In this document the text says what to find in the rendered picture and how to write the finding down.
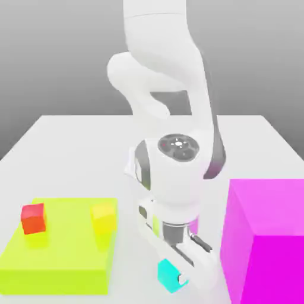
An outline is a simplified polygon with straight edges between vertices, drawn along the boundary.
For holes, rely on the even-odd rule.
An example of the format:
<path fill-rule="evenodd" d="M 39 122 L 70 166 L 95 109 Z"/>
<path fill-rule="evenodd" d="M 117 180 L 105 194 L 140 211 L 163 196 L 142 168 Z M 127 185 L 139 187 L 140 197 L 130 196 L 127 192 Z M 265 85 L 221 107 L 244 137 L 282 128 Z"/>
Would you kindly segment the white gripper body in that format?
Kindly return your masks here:
<path fill-rule="evenodd" d="M 218 259 L 212 247 L 186 226 L 163 228 L 155 232 L 149 224 L 141 224 L 139 230 L 160 261 L 169 260 L 197 289 L 212 289 L 218 277 Z"/>

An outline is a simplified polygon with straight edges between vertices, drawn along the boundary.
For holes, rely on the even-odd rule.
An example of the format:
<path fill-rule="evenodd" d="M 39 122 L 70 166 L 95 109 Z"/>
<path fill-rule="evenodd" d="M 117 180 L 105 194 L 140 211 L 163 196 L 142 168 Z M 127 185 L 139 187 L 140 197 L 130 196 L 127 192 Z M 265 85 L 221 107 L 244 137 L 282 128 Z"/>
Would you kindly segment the small cyan cube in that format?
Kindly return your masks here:
<path fill-rule="evenodd" d="M 188 280 L 180 281 L 182 273 L 167 259 L 157 264 L 157 279 L 162 286 L 171 294 L 188 284 Z"/>

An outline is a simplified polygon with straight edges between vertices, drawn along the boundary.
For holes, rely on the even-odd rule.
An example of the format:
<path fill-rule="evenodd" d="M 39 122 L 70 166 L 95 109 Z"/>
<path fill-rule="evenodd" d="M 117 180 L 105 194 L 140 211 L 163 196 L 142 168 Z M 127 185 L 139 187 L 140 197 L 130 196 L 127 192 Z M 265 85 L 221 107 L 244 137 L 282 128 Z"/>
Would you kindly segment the small yellow cube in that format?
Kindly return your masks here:
<path fill-rule="evenodd" d="M 117 230 L 117 208 L 112 202 L 103 202 L 91 207 L 91 221 L 96 234 Z"/>

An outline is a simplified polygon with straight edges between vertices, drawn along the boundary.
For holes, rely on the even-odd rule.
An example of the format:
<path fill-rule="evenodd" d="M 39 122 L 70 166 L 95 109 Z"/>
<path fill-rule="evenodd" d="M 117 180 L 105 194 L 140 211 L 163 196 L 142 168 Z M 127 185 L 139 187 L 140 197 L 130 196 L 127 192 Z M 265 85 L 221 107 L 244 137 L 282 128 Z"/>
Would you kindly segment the small red cube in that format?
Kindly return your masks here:
<path fill-rule="evenodd" d="M 46 231 L 44 203 L 24 205 L 21 210 L 21 224 L 25 235 Z"/>

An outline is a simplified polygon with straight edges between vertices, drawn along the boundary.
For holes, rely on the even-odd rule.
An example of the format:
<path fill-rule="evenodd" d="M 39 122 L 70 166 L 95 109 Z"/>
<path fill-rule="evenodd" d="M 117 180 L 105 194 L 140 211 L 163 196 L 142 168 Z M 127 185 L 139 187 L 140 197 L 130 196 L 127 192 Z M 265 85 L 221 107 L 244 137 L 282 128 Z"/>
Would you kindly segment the large magenta box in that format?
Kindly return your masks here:
<path fill-rule="evenodd" d="M 220 260 L 232 304 L 304 304 L 304 179 L 232 179 Z"/>

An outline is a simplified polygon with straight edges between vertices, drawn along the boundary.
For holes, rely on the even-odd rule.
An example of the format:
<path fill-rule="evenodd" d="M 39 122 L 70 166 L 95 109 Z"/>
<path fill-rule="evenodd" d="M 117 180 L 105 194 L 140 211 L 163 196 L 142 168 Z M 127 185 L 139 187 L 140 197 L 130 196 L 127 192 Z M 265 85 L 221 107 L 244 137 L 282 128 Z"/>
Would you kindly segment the large yellow-green box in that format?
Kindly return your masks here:
<path fill-rule="evenodd" d="M 106 295 L 116 231 L 97 235 L 91 208 L 116 198 L 35 198 L 46 209 L 45 232 L 19 225 L 0 255 L 1 295 Z"/>

